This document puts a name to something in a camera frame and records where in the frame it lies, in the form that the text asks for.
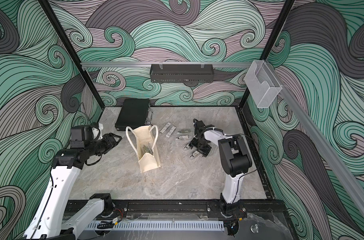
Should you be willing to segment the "cream canvas tote bag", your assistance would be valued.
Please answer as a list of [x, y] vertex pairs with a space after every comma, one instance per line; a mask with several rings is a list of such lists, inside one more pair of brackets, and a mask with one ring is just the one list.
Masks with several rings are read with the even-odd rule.
[[138, 157], [141, 173], [161, 167], [157, 148], [158, 126], [141, 126], [134, 130], [131, 127], [126, 127], [126, 137]]

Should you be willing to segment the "clear compass set green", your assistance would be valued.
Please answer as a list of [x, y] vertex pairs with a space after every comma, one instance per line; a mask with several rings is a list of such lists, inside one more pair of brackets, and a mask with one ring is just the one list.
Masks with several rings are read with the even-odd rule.
[[145, 153], [149, 153], [151, 155], [154, 154], [154, 151], [153, 151], [152, 147], [150, 147], [149, 145], [143, 145], [142, 146], [142, 151], [143, 151], [143, 154], [145, 154]]

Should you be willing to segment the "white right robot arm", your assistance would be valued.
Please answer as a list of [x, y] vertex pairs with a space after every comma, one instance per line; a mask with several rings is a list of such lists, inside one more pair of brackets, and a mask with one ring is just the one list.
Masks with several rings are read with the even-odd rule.
[[220, 196], [220, 209], [224, 216], [234, 214], [241, 199], [243, 178], [253, 166], [248, 142], [243, 134], [228, 135], [214, 125], [193, 119], [194, 137], [186, 146], [194, 149], [191, 157], [207, 157], [212, 150], [211, 144], [219, 148], [221, 166], [226, 173], [225, 186]]

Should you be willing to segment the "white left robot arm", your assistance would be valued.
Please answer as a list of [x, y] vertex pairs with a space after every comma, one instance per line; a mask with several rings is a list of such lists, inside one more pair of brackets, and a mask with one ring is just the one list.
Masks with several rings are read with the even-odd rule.
[[102, 157], [121, 140], [121, 136], [113, 133], [102, 137], [77, 135], [70, 140], [69, 148], [55, 154], [47, 189], [23, 239], [75, 240], [98, 215], [110, 216], [113, 213], [111, 195], [96, 194], [70, 220], [62, 222], [71, 190], [88, 159]]

